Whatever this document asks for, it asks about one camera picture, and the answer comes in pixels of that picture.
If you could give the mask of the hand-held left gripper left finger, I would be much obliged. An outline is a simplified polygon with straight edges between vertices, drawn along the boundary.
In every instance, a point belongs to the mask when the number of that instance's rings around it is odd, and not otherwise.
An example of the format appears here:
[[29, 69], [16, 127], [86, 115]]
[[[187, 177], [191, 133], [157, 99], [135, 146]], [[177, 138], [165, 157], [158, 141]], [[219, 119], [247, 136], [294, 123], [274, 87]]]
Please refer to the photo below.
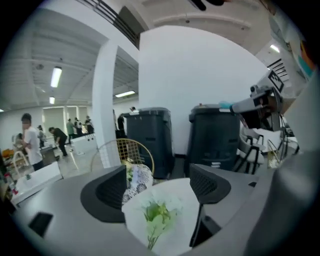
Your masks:
[[13, 219], [43, 256], [154, 256], [127, 228], [126, 187], [124, 166], [61, 179]]

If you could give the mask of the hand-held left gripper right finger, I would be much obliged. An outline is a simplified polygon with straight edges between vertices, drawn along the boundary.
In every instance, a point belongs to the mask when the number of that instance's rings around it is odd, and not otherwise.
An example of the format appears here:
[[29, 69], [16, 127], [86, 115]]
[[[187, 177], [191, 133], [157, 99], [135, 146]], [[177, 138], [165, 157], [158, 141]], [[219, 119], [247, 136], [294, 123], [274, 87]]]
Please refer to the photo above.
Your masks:
[[181, 256], [247, 256], [246, 246], [266, 204], [273, 172], [256, 176], [191, 164], [189, 174], [199, 208], [191, 250]]

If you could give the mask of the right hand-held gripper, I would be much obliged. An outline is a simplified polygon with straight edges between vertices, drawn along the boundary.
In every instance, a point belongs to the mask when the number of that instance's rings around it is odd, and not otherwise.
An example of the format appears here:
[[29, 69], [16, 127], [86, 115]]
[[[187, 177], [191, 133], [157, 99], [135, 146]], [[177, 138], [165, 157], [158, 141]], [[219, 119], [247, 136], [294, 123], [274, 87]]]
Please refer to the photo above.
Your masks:
[[[241, 121], [249, 129], [278, 131], [283, 108], [283, 97], [281, 96], [283, 88], [282, 80], [270, 69], [257, 84], [250, 88], [250, 98], [234, 103], [230, 112], [240, 115]], [[260, 104], [260, 98], [263, 96], [274, 96], [276, 107], [274, 109], [263, 107]]]

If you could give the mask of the white green flowers bunch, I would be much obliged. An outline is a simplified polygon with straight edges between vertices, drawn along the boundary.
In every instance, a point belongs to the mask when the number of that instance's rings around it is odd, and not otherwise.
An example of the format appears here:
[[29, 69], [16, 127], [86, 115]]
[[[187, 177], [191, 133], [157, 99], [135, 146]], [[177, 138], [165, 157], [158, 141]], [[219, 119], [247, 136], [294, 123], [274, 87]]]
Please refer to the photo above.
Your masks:
[[173, 229], [182, 208], [181, 200], [176, 197], [166, 200], [152, 198], [141, 205], [146, 221], [147, 248], [150, 251], [161, 235]]

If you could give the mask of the person's right hand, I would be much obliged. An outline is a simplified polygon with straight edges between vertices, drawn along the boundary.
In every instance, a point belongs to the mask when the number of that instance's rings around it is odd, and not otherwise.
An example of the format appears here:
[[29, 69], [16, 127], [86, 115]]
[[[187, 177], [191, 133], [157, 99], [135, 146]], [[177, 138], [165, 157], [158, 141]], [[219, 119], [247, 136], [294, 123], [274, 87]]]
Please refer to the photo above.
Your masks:
[[277, 101], [274, 96], [263, 96], [259, 98], [260, 105], [264, 108], [274, 109], [277, 107]]

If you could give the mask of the cream flower bunch with leaves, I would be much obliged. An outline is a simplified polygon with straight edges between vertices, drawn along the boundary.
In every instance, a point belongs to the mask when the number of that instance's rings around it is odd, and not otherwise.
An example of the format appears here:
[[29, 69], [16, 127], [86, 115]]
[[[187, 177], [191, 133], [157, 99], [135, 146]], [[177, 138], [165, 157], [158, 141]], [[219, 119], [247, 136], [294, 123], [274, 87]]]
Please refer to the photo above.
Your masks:
[[126, 179], [127, 181], [131, 182], [133, 178], [133, 160], [127, 158], [122, 162], [126, 167]]

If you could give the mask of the lilac paper wrap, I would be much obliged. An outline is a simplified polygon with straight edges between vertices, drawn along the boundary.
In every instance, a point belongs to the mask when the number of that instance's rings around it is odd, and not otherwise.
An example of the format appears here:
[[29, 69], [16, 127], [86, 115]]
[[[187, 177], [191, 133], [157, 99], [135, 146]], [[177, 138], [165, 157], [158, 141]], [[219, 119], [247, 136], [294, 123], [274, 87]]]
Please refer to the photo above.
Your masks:
[[143, 183], [143, 171], [139, 165], [134, 165], [132, 167], [132, 181], [131, 184], [134, 188]]

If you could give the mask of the round white table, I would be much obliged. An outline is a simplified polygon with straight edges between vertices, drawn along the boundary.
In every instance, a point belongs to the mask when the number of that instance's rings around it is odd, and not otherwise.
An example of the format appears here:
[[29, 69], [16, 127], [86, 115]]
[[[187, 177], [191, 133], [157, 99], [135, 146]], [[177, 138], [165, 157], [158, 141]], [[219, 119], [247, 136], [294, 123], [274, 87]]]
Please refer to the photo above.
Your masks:
[[[152, 198], [168, 200], [178, 198], [182, 202], [181, 214], [177, 217], [173, 229], [162, 234], [152, 250], [147, 248], [146, 220], [142, 204]], [[125, 223], [134, 240], [144, 252], [135, 252], [136, 256], [180, 256], [191, 250], [190, 241], [194, 232], [199, 202], [191, 189], [189, 178], [168, 180], [156, 184], [138, 193], [122, 206]]]

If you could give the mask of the black wheeled machine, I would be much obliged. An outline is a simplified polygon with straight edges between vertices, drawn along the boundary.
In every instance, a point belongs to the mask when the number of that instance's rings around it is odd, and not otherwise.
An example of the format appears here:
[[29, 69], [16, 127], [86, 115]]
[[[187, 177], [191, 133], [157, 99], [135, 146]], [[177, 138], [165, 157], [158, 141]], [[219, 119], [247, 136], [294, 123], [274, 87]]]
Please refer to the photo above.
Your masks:
[[201, 104], [191, 110], [189, 122], [185, 176], [190, 176], [190, 164], [231, 171], [240, 139], [239, 117], [218, 104]]
[[153, 177], [166, 179], [175, 163], [170, 111], [164, 107], [150, 107], [123, 116], [127, 138], [144, 145], [144, 148], [139, 148], [140, 156], [149, 168], [154, 165]]

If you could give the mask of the low white cabinet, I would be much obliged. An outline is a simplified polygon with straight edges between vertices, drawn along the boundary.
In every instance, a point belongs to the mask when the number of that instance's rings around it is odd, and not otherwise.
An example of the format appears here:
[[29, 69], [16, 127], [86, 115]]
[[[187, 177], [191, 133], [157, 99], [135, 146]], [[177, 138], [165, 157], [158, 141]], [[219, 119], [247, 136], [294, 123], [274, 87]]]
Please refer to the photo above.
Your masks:
[[76, 155], [84, 155], [87, 152], [96, 150], [98, 148], [96, 135], [92, 133], [73, 138], [71, 140], [71, 147]]

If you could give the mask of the person's white printed shirt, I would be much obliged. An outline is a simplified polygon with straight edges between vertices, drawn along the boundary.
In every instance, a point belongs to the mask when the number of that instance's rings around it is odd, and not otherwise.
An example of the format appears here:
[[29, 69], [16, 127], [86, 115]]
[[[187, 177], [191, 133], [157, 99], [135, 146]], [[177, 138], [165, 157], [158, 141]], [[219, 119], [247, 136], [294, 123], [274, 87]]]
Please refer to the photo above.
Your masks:
[[284, 96], [281, 113], [301, 151], [320, 150], [320, 70], [293, 21], [272, 2], [266, 8], [272, 36], [282, 46], [281, 56], [294, 94]]

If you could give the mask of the red cap bottle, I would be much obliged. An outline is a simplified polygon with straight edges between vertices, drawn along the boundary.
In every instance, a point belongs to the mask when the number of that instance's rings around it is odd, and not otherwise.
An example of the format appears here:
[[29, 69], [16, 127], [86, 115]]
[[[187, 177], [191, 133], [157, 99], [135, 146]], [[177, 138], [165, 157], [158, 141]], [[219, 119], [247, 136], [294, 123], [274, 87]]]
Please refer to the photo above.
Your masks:
[[15, 184], [13, 178], [11, 177], [11, 175], [7, 172], [7, 173], [4, 175], [4, 177], [5, 177], [5, 179], [6, 179], [7, 183], [8, 183], [8, 186], [9, 186], [11, 192], [12, 192], [14, 195], [16, 195], [18, 192], [17, 192], [17, 190], [16, 190], [16, 184]]

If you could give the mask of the black balcony railing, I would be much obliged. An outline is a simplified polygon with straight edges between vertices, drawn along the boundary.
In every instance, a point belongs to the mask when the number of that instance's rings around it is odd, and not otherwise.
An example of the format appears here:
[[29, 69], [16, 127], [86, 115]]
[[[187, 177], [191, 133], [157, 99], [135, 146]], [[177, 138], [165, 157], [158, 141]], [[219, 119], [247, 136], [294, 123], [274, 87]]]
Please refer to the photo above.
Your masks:
[[118, 29], [137, 49], [139, 49], [140, 36], [134, 32], [129, 24], [120, 17], [107, 3], [102, 0], [76, 0], [91, 9], [116, 29]]

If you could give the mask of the white chair black frame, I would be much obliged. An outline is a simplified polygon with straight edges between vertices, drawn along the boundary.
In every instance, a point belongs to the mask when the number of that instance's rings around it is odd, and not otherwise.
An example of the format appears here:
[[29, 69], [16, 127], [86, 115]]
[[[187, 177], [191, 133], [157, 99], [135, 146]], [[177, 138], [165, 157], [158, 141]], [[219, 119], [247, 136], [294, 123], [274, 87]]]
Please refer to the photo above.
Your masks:
[[[268, 131], [265, 129], [253, 129], [257, 134], [260, 134], [263, 136], [263, 142], [262, 144], [265, 146], [265, 149], [261, 152], [263, 156], [266, 156], [269, 152], [270, 147], [268, 147], [268, 141], [271, 141], [276, 149], [279, 148], [280, 144], [282, 143], [282, 132], [281, 131]], [[284, 152], [286, 151], [286, 156], [292, 155], [295, 153], [297, 147], [298, 147], [298, 141], [295, 137], [289, 137], [288, 143], [285, 143], [284, 146], [287, 146], [287, 148], [284, 148]]]
[[254, 175], [257, 169], [265, 163], [262, 151], [266, 147], [258, 143], [260, 138], [262, 138], [262, 141], [264, 140], [263, 135], [252, 129], [245, 126], [240, 129], [233, 172], [239, 172], [245, 165], [244, 173]]

